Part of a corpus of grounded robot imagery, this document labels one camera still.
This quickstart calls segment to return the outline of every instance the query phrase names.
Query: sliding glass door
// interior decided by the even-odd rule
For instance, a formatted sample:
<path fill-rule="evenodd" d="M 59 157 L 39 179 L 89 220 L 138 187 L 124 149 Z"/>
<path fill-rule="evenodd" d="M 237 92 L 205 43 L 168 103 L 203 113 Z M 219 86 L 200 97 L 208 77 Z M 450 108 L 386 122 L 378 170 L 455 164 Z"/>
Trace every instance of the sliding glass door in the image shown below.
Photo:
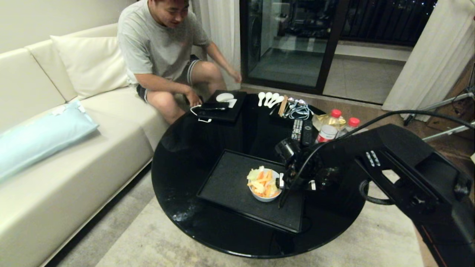
<path fill-rule="evenodd" d="M 244 82 L 321 94 L 342 30 L 343 1 L 241 0 Z"/>

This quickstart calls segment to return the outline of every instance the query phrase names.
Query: gray t-shirt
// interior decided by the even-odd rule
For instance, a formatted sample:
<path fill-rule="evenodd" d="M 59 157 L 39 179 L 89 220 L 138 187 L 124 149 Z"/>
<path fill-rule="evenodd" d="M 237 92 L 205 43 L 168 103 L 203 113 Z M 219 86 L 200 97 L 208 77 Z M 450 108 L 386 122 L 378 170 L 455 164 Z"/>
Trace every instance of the gray t-shirt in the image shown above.
<path fill-rule="evenodd" d="M 176 28 L 168 28 L 153 19 L 147 0 L 122 11 L 117 40 L 131 84 L 137 84 L 133 74 L 152 73 L 169 80 L 177 79 L 190 60 L 191 46 L 210 44 L 195 14 L 188 12 Z"/>

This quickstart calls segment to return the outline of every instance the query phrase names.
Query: red bottle cap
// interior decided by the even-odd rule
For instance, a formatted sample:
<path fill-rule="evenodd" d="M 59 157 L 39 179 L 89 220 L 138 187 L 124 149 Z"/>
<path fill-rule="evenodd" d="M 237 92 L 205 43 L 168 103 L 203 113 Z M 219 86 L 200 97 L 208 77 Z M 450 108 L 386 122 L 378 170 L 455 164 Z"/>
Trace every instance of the red bottle cap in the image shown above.
<path fill-rule="evenodd" d="M 350 118 L 350 120 L 348 121 L 348 125 L 351 127 L 358 127 L 359 124 L 360 120 L 358 118 Z"/>
<path fill-rule="evenodd" d="M 341 115 L 342 115 L 342 112 L 339 109 L 333 109 L 332 110 L 332 117 L 338 119 L 338 118 L 340 118 Z"/>

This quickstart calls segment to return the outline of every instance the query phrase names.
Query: white spoon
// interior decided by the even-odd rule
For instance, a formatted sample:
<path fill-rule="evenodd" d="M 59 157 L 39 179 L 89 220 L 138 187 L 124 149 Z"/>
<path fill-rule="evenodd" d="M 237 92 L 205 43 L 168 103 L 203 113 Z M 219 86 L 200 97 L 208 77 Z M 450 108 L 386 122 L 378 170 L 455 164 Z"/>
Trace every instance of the white spoon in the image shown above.
<path fill-rule="evenodd" d="M 272 98 L 270 99 L 269 103 L 267 103 L 267 106 L 270 107 L 270 105 L 272 105 L 272 103 L 277 100 L 277 98 L 279 97 L 280 95 L 278 93 L 274 93 L 272 95 Z"/>
<path fill-rule="evenodd" d="M 284 100 L 284 96 L 280 95 L 277 100 L 275 100 L 271 105 L 269 105 L 269 108 L 272 108 L 275 104 L 280 103 Z"/>
<path fill-rule="evenodd" d="M 270 98 L 272 97 L 272 93 L 271 92 L 267 92 L 266 93 L 266 101 L 264 102 L 264 105 L 267 106 L 267 104 L 269 104 L 269 100 Z"/>
<path fill-rule="evenodd" d="M 266 94 L 264 92 L 260 92 L 257 96 L 259 97 L 259 106 L 262 106 L 262 100 L 264 100 Z"/>

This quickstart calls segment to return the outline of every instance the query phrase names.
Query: door frame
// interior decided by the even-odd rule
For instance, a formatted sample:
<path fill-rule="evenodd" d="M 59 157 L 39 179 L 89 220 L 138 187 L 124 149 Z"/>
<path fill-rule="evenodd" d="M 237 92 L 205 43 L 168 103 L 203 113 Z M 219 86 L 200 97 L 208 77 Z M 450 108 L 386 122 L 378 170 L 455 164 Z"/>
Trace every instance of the door frame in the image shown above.
<path fill-rule="evenodd" d="M 317 83 L 314 87 L 296 85 L 286 82 L 271 81 L 261 78 L 252 78 L 249 77 L 249 66 L 248 66 L 248 17 L 249 17 L 249 0 L 239 0 L 239 18 L 240 18 L 240 34 L 241 34 L 241 70 L 243 83 L 258 85 L 258 86 L 267 86 L 278 89 L 291 90 L 296 92 L 308 93 L 313 95 L 323 95 L 323 90 L 325 87 L 326 80 L 328 78 L 328 73 L 330 72 L 330 66 L 332 65 L 333 56 L 336 51 L 336 46 L 338 40 L 340 39 L 340 34 L 343 30 L 345 23 L 346 12 L 348 10 L 348 5 L 350 0 L 339 0 L 338 6 L 335 11 L 335 19 L 332 24 L 330 36 L 325 48 L 325 53 L 322 59 L 322 65 L 320 66 L 320 72 L 318 74 Z"/>

